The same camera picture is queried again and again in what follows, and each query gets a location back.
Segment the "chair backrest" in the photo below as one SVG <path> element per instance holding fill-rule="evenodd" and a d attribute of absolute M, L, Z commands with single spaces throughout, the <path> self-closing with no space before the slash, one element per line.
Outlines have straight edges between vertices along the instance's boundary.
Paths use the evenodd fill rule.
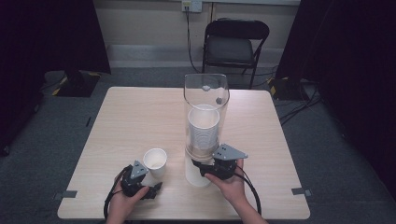
<path fill-rule="evenodd" d="M 262 21 L 222 18 L 210 22 L 205 29 L 205 38 L 209 35 L 244 39 L 266 39 L 270 29 Z"/>

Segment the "clear acrylic cylinder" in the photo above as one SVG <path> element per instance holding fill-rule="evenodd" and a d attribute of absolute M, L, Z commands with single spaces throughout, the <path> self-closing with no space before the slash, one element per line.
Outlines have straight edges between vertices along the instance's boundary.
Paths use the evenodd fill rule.
<path fill-rule="evenodd" d="M 191 181 L 195 179 L 191 177 L 191 172 L 197 173 L 192 175 L 199 175 L 199 169 L 190 171 L 187 168 L 191 166 L 191 160 L 210 162 L 213 152 L 219 147 L 221 130 L 230 99 L 227 77 L 223 74 L 186 75 L 184 99 L 186 177 L 190 182 L 195 182 Z"/>

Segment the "electrical outlet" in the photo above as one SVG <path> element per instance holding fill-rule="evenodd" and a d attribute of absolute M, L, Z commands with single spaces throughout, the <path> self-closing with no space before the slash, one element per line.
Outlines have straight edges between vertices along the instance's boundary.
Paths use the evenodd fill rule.
<path fill-rule="evenodd" d="M 181 1 L 181 11 L 202 12 L 202 1 Z"/>
<path fill-rule="evenodd" d="M 181 11 L 191 11 L 191 1 L 181 1 Z"/>

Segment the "wooden table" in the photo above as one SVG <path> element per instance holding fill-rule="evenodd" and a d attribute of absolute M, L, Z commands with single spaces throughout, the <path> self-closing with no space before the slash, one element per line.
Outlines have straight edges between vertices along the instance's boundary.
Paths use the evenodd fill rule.
<path fill-rule="evenodd" d="M 309 218 L 305 196 L 291 192 L 301 183 L 270 94 L 230 94 L 220 142 L 249 155 L 244 169 L 262 201 L 262 216 Z M 143 161 L 150 148 L 160 147 L 168 155 L 163 187 L 154 200 L 140 201 L 130 219 L 239 219 L 216 186 L 197 188 L 187 181 L 184 119 L 183 89 L 109 89 L 67 188 L 78 192 L 76 198 L 63 198 L 58 216 L 103 219 L 114 177 L 134 160 Z M 255 207 L 248 186 L 246 192 Z"/>

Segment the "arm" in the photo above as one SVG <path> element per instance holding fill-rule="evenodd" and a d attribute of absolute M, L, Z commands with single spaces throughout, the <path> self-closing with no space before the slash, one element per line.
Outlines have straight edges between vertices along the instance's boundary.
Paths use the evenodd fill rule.
<path fill-rule="evenodd" d="M 134 205 L 143 198 L 149 191 L 149 187 L 143 187 L 139 190 L 134 197 L 127 197 L 122 193 L 120 181 L 114 188 L 113 198 L 111 198 L 110 206 L 108 209 L 108 217 L 106 224 L 121 224 L 134 210 Z"/>
<path fill-rule="evenodd" d="M 244 167 L 242 159 L 237 161 L 237 165 Z M 241 169 L 235 170 L 239 175 L 244 175 Z M 218 186 L 224 198 L 233 206 L 236 213 L 245 224 L 267 224 L 268 222 L 250 205 L 245 195 L 245 182 L 238 176 L 233 176 L 227 180 L 220 180 L 211 174 L 205 174 L 213 184 Z"/>

